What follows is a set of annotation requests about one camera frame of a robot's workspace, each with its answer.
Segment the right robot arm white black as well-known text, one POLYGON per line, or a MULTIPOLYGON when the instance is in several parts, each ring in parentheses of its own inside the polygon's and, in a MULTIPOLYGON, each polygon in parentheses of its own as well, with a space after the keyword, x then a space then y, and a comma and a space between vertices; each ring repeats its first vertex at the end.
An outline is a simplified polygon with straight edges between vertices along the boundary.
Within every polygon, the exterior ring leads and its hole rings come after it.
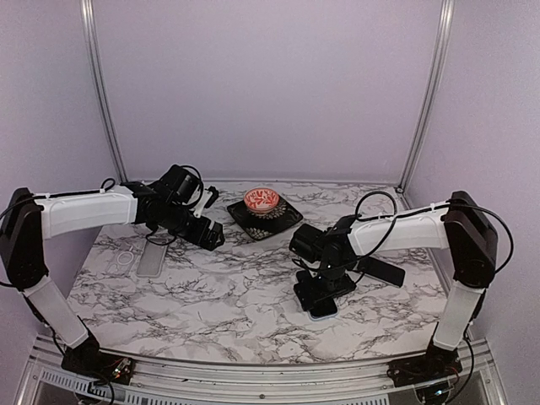
POLYGON ((498 234, 487 209, 467 192, 416 210, 340 218, 326 230, 301 225, 289 242, 300 267, 294 293, 303 311, 314 319, 336 313, 335 300, 353 292, 350 273, 376 275, 384 262, 377 252, 416 248, 448 250, 454 275, 445 309, 435 327, 418 371, 435 378, 451 363, 453 354, 496 273, 498 234))

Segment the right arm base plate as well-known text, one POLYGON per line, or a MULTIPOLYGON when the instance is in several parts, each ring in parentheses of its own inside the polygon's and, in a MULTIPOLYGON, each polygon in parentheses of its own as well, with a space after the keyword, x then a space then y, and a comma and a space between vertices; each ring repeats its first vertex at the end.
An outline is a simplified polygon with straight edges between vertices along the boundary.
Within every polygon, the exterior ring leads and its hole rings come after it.
POLYGON ((395 387, 416 385, 462 372, 460 361, 445 363, 442 359, 427 359, 424 355, 393 360, 388 364, 386 375, 395 387))

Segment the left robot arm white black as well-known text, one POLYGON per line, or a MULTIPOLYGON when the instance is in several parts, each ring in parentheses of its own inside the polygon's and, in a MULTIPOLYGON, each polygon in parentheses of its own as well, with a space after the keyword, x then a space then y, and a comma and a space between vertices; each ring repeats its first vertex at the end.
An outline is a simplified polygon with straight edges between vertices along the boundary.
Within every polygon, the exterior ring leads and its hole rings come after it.
POLYGON ((51 273, 48 242, 109 225, 139 224, 154 241, 163 230, 205 251, 224 244, 221 223, 204 215, 219 197, 190 165, 172 165, 151 181, 105 180, 74 192, 13 191, 1 213, 1 261, 8 279, 36 316, 65 344, 64 359, 88 375, 100 375, 106 356, 98 339, 76 315, 51 273))

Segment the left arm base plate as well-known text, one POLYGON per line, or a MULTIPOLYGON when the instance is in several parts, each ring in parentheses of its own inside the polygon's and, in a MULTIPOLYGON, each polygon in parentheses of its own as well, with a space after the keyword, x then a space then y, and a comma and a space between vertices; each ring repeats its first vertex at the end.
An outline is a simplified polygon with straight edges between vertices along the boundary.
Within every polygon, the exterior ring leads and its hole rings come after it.
POLYGON ((135 362, 132 358, 100 351, 82 353, 70 351, 63 356, 63 370, 128 385, 132 379, 135 362))

